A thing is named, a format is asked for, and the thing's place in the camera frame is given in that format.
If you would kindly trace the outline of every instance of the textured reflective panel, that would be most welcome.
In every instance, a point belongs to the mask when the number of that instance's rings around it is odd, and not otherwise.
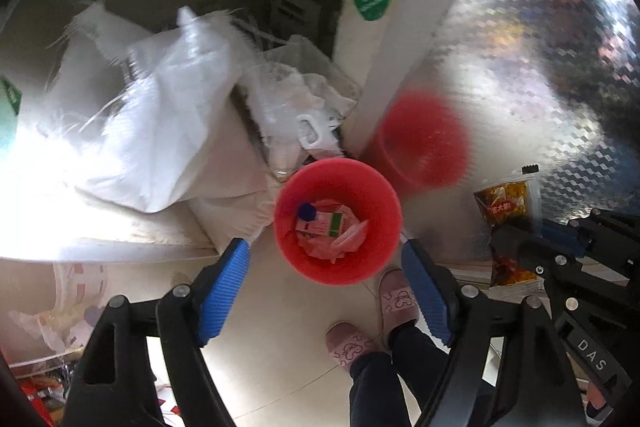
[[[456,0],[406,89],[445,94],[472,160],[456,187],[403,201],[441,259],[486,254],[471,192],[538,163],[543,213],[640,213],[639,12],[632,0]]]

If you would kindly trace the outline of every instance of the food packet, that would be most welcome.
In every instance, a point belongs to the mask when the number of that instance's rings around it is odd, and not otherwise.
[[[542,199],[538,166],[526,166],[510,178],[478,192],[474,197],[482,217],[493,229],[506,222],[539,233],[542,226]],[[491,286],[505,286],[535,279],[537,275],[518,267],[516,260],[492,252]]]

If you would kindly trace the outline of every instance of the foot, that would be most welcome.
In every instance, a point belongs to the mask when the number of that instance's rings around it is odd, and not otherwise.
[[[389,270],[382,276],[378,294],[382,309],[382,340],[388,348],[389,333],[404,323],[411,321],[415,324],[420,313],[409,281],[399,268]]]
[[[376,350],[370,338],[348,322],[338,322],[326,332],[326,349],[347,372],[359,357]]]

